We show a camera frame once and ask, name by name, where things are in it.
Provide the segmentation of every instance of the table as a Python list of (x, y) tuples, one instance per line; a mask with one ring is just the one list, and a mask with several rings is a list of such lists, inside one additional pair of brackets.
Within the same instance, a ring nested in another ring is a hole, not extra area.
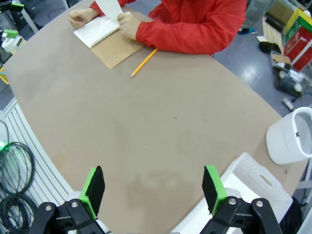
[[(75, 7), (86, 7), (83, 1)], [(204, 165), (222, 174), (242, 152), (291, 194), (306, 162), (279, 166), (267, 128), (280, 119), (210, 56), (143, 48), (112, 70), (73, 34), (69, 11), (6, 63), (13, 92), (57, 169), (80, 191), (101, 165), (99, 218), (116, 234), (170, 231), (203, 197)]]
[[(23, 40), (23, 42), (20, 44), (20, 46), (22, 47), (24, 44), (26, 43), (25, 40)], [(11, 51), (11, 54), (14, 55), (16, 53), (18, 49), (14, 49)], [(0, 68), (0, 73), (3, 73), (3, 74), (0, 74), (0, 79), (5, 83), (5, 84), (10, 84), (8, 79), (6, 78), (6, 74), (4, 72), (4, 65)]]

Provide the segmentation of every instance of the notebook spiral binding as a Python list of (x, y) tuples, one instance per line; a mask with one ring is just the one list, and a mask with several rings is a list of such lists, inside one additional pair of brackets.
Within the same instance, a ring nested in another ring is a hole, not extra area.
[(105, 34), (104, 36), (102, 36), (100, 39), (96, 40), (93, 44), (91, 44), (91, 47), (96, 46), (97, 44), (99, 44), (101, 41), (105, 40), (106, 38), (108, 38), (109, 36), (111, 36), (112, 34), (114, 34), (115, 32), (117, 32), (119, 30), (118, 28), (115, 28), (114, 30), (112, 30), (111, 32), (109, 32), (108, 34)]

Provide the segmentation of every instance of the yellow pencil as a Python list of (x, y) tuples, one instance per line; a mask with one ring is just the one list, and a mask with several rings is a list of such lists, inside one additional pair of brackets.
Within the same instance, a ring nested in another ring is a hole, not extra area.
[(146, 62), (157, 52), (158, 49), (155, 49), (152, 51), (152, 53), (149, 54), (148, 57), (135, 69), (135, 71), (132, 73), (131, 77), (133, 77), (143, 66), (146, 64)]

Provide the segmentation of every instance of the red sleeve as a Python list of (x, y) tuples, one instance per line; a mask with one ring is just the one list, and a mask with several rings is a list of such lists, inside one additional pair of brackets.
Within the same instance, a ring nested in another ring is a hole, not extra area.
[(159, 50), (212, 55), (226, 48), (245, 20), (246, 0), (217, 0), (204, 23), (142, 22), (137, 41)]
[[(126, 4), (128, 4), (128, 3), (132, 3), (132, 2), (134, 2), (134, 1), (135, 1), (135, 0), (118, 0), (118, 2), (119, 2), (119, 4), (120, 4), (121, 7), (123, 7), (124, 5), (126, 5)], [(94, 1), (94, 2), (91, 4), (90, 8), (95, 9), (97, 12), (99, 12), (99, 15), (100, 15), (100, 16), (103, 16), (103, 15), (104, 15), (104, 13), (101, 11), (101, 9), (99, 8), (99, 6), (97, 5), (96, 1)]]

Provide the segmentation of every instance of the hand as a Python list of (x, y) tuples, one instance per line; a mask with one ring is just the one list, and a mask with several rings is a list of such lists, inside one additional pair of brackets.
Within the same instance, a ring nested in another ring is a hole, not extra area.
[(137, 17), (132, 14), (122, 13), (118, 16), (117, 20), (120, 24), (121, 33), (132, 40), (136, 39), (137, 30), (142, 21), (140, 21)]
[(69, 14), (68, 20), (74, 28), (81, 28), (86, 23), (93, 20), (93, 18), (95, 18), (98, 14), (99, 13), (92, 8), (78, 9), (78, 10), (73, 10)]

